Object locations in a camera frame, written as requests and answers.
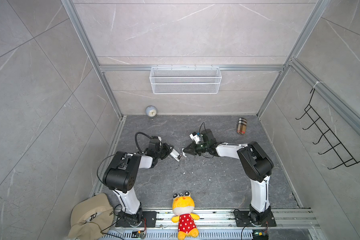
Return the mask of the white remote control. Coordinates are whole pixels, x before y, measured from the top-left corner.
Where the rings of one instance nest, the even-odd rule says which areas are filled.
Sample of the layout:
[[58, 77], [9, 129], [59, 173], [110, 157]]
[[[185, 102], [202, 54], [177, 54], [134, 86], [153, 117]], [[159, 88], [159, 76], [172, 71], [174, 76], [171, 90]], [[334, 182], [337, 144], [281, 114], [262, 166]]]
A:
[[179, 154], [175, 149], [171, 151], [170, 156], [174, 158], [177, 162], [179, 162], [182, 158], [182, 155]]

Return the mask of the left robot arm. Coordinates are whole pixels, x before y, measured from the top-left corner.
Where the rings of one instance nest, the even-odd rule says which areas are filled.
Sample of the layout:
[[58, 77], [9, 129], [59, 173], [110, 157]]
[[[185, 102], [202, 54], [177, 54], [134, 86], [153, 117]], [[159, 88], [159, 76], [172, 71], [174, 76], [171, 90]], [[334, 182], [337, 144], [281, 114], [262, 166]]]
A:
[[182, 157], [173, 146], [163, 143], [159, 137], [151, 138], [144, 151], [134, 154], [118, 151], [112, 155], [102, 183], [116, 194], [122, 211], [129, 219], [140, 222], [143, 216], [141, 202], [134, 190], [138, 171], [152, 169], [159, 159], [163, 160], [168, 156], [176, 161]]

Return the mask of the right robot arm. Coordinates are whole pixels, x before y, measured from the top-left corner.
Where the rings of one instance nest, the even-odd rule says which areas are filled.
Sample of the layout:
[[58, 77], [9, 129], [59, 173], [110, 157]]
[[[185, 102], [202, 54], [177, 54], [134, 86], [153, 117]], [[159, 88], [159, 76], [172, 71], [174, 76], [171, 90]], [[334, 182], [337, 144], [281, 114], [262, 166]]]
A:
[[214, 157], [229, 157], [241, 161], [247, 177], [251, 180], [252, 200], [249, 217], [254, 225], [262, 224], [271, 211], [269, 203], [269, 180], [274, 164], [257, 142], [229, 144], [218, 142], [210, 129], [192, 133], [191, 144], [182, 149], [183, 155], [201, 156], [209, 153]]

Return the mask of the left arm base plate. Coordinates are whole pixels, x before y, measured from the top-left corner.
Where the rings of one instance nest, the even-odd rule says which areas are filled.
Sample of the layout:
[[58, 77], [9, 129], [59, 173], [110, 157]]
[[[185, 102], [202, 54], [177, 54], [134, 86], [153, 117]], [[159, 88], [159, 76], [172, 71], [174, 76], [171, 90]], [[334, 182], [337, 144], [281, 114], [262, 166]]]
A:
[[119, 212], [115, 227], [143, 228], [146, 226], [148, 228], [154, 228], [156, 226], [156, 221], [157, 212], [155, 211], [138, 212], [136, 215]]

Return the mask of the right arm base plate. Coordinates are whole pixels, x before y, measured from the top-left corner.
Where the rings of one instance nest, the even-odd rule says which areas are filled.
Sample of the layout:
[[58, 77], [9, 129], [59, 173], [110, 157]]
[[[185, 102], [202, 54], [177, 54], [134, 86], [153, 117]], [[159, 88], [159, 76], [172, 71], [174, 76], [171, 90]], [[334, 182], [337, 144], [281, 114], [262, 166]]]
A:
[[237, 227], [276, 227], [277, 223], [272, 212], [265, 211], [258, 215], [251, 211], [234, 210]]

